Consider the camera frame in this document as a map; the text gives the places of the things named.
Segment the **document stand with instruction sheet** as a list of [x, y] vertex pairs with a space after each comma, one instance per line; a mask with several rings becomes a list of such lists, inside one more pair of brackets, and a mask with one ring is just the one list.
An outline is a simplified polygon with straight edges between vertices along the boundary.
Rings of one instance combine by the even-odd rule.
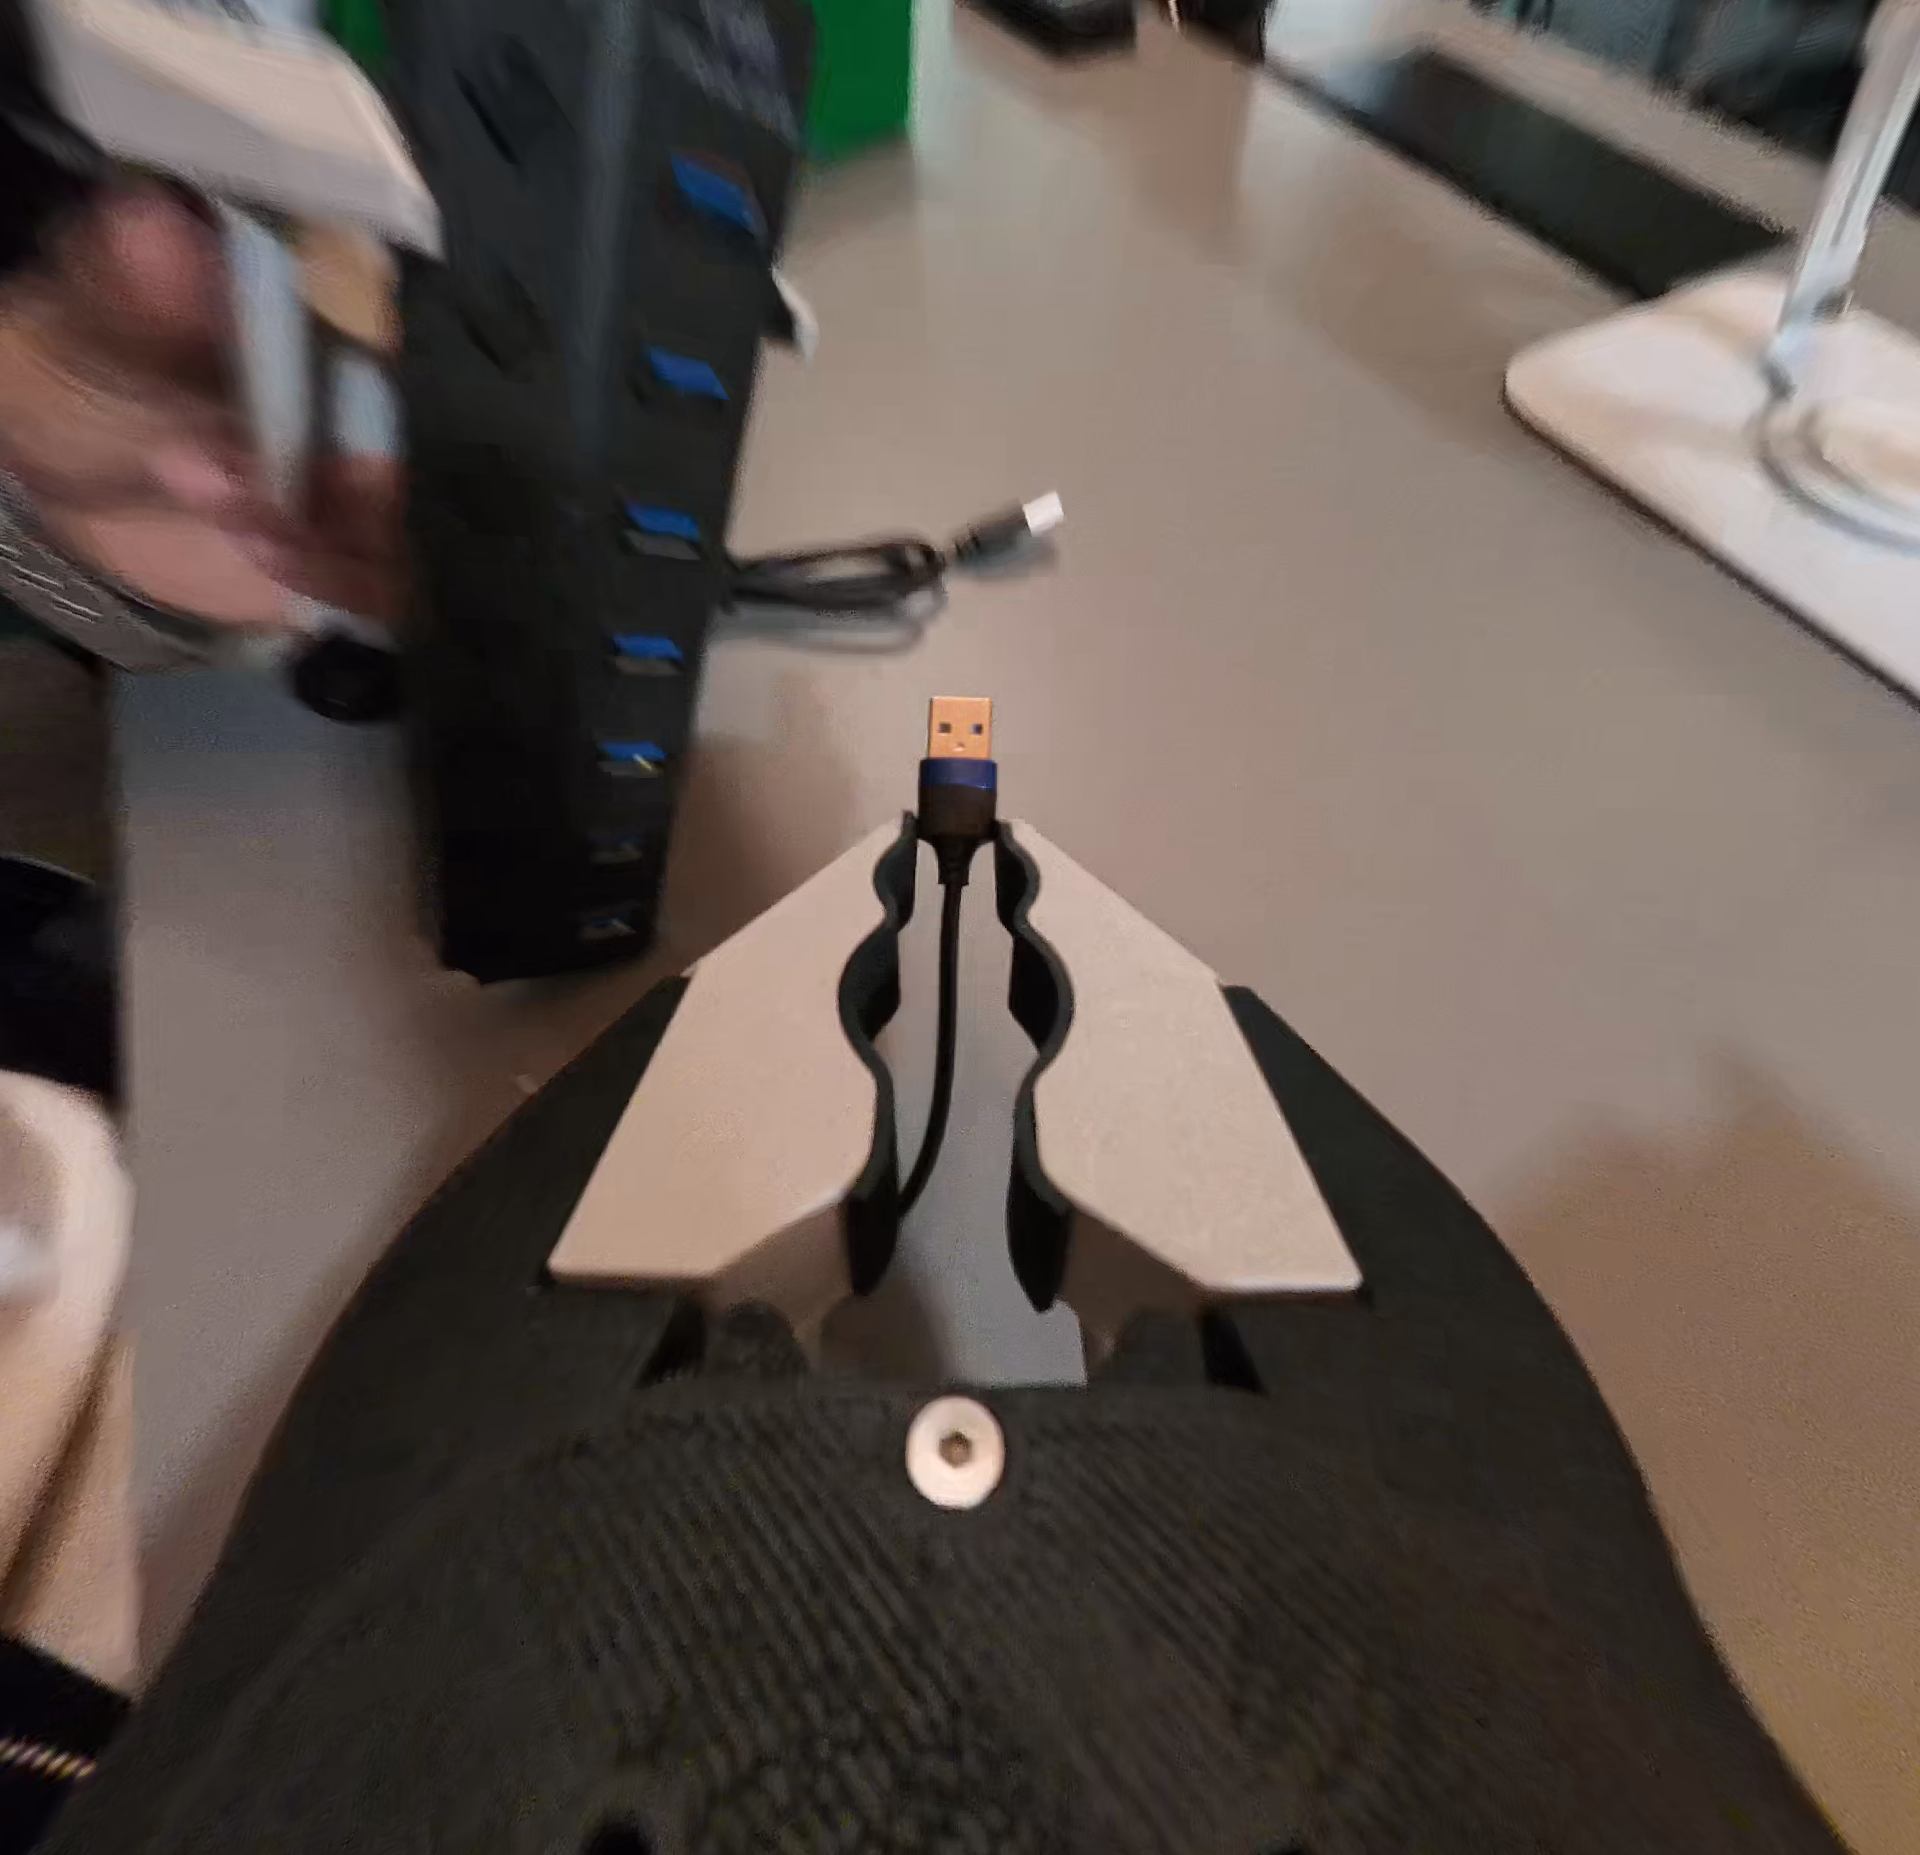
[[1916, 96], [1917, 0], [1881, 0], [1789, 274], [1676, 287], [1503, 379], [1525, 427], [1907, 699], [1917, 345], [1855, 307], [1855, 278]]

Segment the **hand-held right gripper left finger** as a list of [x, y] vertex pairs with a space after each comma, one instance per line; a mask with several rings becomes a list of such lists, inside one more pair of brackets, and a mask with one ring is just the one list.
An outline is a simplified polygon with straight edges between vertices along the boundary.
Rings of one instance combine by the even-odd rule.
[[900, 1232], [895, 1086], [916, 897], [910, 816], [863, 835], [698, 959], [571, 1218], [552, 1281], [758, 1302], [804, 1346]]

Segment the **black USB hub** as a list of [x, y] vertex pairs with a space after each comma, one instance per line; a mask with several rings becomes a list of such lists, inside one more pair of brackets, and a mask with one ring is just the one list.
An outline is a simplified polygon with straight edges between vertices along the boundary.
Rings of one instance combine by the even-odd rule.
[[468, 977], [646, 954], [814, 69], [804, 0], [398, 0], [406, 718]]

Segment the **black round desk grommet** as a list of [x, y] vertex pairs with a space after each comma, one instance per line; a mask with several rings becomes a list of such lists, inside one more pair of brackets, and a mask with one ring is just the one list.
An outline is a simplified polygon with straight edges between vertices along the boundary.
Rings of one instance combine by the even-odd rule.
[[285, 667], [295, 702], [329, 722], [379, 725], [399, 713], [399, 655], [350, 634], [315, 635]]

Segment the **silver wrist watch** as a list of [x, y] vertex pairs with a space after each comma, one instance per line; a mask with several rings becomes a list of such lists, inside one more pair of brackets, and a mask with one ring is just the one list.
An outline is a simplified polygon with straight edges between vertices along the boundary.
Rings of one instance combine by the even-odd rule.
[[55, 639], [121, 672], [156, 672], [177, 653], [144, 602], [52, 543], [12, 475], [3, 475], [3, 595]]

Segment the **grey desk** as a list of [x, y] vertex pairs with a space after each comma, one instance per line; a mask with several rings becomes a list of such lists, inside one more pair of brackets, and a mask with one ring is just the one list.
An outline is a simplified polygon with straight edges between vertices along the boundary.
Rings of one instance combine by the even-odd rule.
[[1514, 1248], [1766, 1722], [1916, 1851], [1916, 709], [1514, 423], [1610, 307], [1532, 238], [1160, 21], [916, 49], [913, 144], [801, 196], [733, 533], [1065, 529], [910, 642], [713, 647], [652, 960], [441, 975], [392, 730], [114, 690], [145, 1661], [398, 1220], [988, 692], [1007, 813]]

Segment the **green plastic bin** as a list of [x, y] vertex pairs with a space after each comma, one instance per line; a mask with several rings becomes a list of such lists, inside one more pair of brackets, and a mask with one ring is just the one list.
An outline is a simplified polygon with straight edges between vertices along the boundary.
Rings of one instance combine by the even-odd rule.
[[804, 0], [814, 13], [808, 156], [840, 165], [904, 139], [914, 105], [916, 0]]

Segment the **person's left hand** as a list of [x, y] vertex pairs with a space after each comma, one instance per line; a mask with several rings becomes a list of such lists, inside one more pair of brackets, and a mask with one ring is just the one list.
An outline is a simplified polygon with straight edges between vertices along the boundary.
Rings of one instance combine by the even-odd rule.
[[5, 283], [3, 464], [35, 531], [167, 613], [392, 624], [399, 467], [313, 453], [300, 507], [276, 499], [232, 348], [223, 244], [179, 187], [125, 179], [71, 215]]

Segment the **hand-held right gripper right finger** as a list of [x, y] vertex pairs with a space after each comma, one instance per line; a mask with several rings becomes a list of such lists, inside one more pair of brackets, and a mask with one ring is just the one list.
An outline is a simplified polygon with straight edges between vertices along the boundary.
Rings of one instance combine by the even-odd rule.
[[1020, 1292], [1089, 1355], [1139, 1314], [1343, 1300], [1363, 1288], [1211, 964], [1032, 824], [994, 842], [1013, 1099], [1005, 1239]]

